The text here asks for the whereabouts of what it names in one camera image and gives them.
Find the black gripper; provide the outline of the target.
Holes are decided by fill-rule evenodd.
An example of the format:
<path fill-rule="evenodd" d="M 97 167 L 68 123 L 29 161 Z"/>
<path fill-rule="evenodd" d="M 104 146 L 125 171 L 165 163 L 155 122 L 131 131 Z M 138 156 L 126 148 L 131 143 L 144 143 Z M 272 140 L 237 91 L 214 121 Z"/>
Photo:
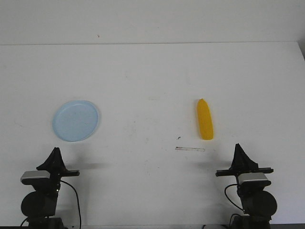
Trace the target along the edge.
<path fill-rule="evenodd" d="M 40 172 L 48 172 L 48 178 L 39 178 L 35 184 L 35 190 L 39 191 L 58 191 L 62 177 L 78 177 L 79 170 L 67 170 L 59 147 L 55 147 L 46 161 L 36 167 Z"/>
<path fill-rule="evenodd" d="M 270 167 L 258 168 L 258 164 L 249 158 L 249 156 L 245 153 L 245 151 L 242 149 L 240 144 L 236 144 L 234 148 L 234 157 L 230 169 L 217 170 L 215 175 L 216 177 L 234 176 L 237 182 L 237 177 L 240 174 L 259 173 L 259 172 L 264 173 L 266 175 L 273 173 L 274 169 Z M 263 190 L 266 187 L 262 185 L 257 185 L 255 183 L 248 183 L 248 184 L 245 183 L 240 186 L 238 182 L 237 182 L 237 186 L 240 190 L 243 191 Z"/>

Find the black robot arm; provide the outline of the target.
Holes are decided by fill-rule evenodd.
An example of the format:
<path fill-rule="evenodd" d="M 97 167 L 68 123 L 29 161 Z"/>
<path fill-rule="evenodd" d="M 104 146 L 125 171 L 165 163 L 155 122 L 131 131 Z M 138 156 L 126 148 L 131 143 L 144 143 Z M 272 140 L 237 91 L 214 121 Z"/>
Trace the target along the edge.
<path fill-rule="evenodd" d="M 243 212 L 243 215 L 232 214 L 226 229 L 269 229 L 271 227 L 270 220 L 277 211 L 277 202 L 275 197 L 264 188 L 271 185 L 266 175 L 273 171 L 270 167 L 259 167 L 258 163 L 251 160 L 245 153 L 240 144 L 235 145 L 230 168 L 217 170 L 215 173 L 217 177 L 235 177 L 236 183 L 225 187 L 224 194 L 235 207 Z M 236 186 L 241 207 L 227 195 L 227 189 L 232 186 Z"/>
<path fill-rule="evenodd" d="M 59 190 L 61 184 L 71 187 L 77 200 L 79 228 L 81 228 L 81 208 L 77 190 L 71 184 L 63 181 L 63 177 L 77 177 L 79 170 L 68 170 L 62 159 L 61 151 L 55 147 L 46 161 L 36 167 L 36 170 L 25 171 L 20 178 L 24 185 L 30 185 L 34 191 L 27 194 L 21 203 L 21 211 L 28 222 L 28 229 L 65 229 L 62 218 L 55 217 Z"/>

